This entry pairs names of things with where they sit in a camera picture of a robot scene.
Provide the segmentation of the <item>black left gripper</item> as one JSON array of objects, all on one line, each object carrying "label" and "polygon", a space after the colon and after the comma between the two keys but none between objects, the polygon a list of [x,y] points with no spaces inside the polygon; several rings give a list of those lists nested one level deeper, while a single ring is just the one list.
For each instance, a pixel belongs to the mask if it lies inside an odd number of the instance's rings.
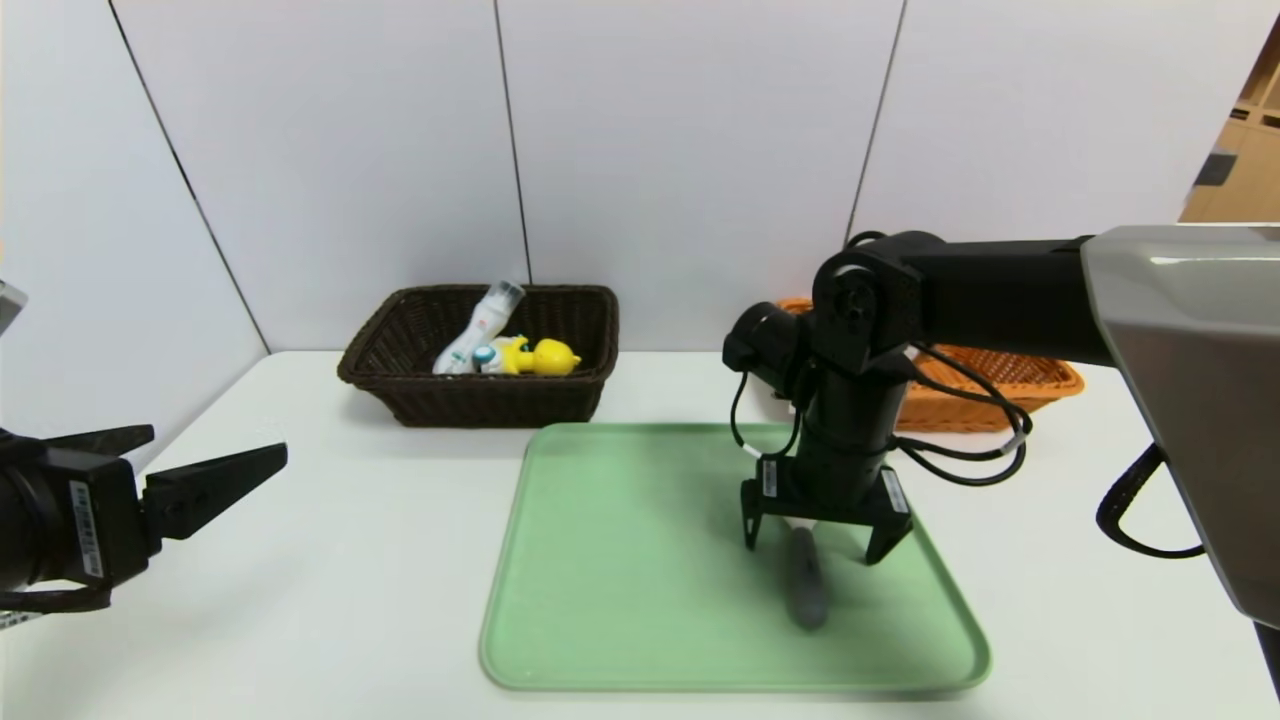
[{"label": "black left gripper", "polygon": [[[110,585],[111,543],[125,546],[125,568],[145,569],[124,456],[154,439],[150,424],[46,439],[3,432],[3,592],[54,580]],[[288,446],[275,443],[146,475],[146,538],[188,539],[288,459]]]}]

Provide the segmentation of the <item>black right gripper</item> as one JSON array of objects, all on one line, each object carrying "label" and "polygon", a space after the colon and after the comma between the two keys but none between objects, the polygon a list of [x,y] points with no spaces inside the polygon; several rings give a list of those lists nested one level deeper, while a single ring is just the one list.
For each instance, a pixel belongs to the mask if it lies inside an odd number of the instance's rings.
[{"label": "black right gripper", "polygon": [[767,454],[742,441],[755,461],[754,477],[740,486],[748,551],[756,547],[763,516],[774,515],[869,527],[865,564],[884,560],[913,532],[913,511],[884,462],[893,430],[893,421],[797,421],[786,446],[794,454]]}]

